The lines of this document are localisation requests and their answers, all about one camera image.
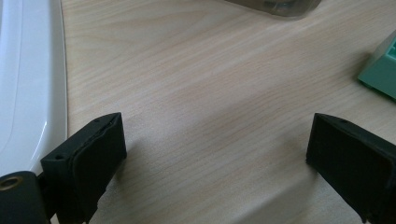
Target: teal container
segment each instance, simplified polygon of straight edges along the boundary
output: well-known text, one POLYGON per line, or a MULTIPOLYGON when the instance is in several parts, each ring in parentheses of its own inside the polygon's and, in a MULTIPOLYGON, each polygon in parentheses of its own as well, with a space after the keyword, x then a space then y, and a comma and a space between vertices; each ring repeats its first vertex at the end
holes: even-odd
POLYGON ((396 31, 376 49, 359 80, 396 100, 396 31))

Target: light wood surface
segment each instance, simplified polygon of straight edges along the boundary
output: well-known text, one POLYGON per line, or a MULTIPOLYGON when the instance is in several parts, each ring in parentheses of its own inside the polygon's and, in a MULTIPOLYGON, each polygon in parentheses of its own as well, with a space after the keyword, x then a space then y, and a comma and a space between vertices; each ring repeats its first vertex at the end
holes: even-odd
POLYGON ((396 143, 362 86, 394 0, 280 20, 223 0, 63 0, 69 134, 120 111, 128 158, 92 223, 361 223, 305 162, 314 113, 396 143))

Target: table surface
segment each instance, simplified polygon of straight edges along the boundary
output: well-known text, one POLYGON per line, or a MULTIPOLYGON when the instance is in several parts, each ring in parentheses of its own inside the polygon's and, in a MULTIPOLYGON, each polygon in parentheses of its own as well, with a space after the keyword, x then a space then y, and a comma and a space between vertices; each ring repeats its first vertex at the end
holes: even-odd
POLYGON ((120 111, 128 150, 92 223, 361 223, 305 152, 317 112, 396 143, 396 104, 357 81, 395 11, 63 0, 69 135, 120 111))

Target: green object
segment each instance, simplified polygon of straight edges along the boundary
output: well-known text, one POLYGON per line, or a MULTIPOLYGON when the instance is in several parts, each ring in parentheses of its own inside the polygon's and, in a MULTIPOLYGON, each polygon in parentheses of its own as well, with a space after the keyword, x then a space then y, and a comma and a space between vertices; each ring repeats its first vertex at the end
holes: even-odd
POLYGON ((396 100, 396 31, 376 49, 359 80, 396 100))

